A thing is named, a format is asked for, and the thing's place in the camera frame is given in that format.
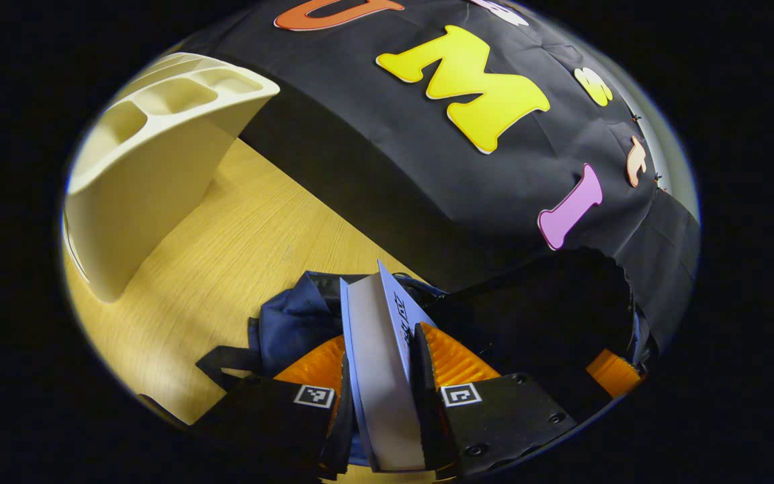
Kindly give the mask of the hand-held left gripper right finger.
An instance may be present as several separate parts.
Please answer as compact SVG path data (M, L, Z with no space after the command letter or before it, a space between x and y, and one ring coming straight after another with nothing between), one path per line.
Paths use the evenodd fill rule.
M528 374L501 376L427 323L415 328L413 395L426 469L439 480L513 465L578 425Z

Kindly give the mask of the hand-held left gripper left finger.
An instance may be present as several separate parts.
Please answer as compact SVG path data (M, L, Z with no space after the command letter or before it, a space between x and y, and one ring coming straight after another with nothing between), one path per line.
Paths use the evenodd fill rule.
M222 456L267 482L334 481L354 430L344 338L319 344L276 377L250 374L190 425Z

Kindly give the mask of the pale blue book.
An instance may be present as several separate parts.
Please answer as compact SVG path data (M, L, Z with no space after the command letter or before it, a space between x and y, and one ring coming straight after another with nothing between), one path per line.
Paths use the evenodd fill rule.
M360 442L376 473L426 469L412 392L411 343L433 320L380 261L378 272L340 281L342 331Z

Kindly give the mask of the blue schoolbag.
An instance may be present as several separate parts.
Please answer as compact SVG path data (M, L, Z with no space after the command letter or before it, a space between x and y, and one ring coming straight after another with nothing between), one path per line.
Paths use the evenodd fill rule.
M639 376L658 359L626 270L596 250L555 252L454 293L397 280L440 330L498 373L528 374L578 422L611 401L587 370L603 350ZM224 390L234 382L223 368L277 376L341 335L339 288L337 274L304 272L249 319L248 349L218 346L197 367Z

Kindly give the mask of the cream plastic bookshelf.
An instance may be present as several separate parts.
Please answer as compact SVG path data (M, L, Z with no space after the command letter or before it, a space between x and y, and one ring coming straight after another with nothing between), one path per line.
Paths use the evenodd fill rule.
M117 92L79 144L62 209L70 257L96 298L120 298L279 92L254 71L188 52L154 60Z

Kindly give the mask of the black backdrop cloth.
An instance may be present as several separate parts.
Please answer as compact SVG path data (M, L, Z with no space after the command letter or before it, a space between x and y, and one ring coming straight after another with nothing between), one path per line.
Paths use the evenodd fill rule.
M454 293L556 257L551 215L590 167L602 202L563 251L626 275L658 349L689 304L693 183L636 81L511 0L258 0L181 49L254 71L279 95L241 138L413 272Z

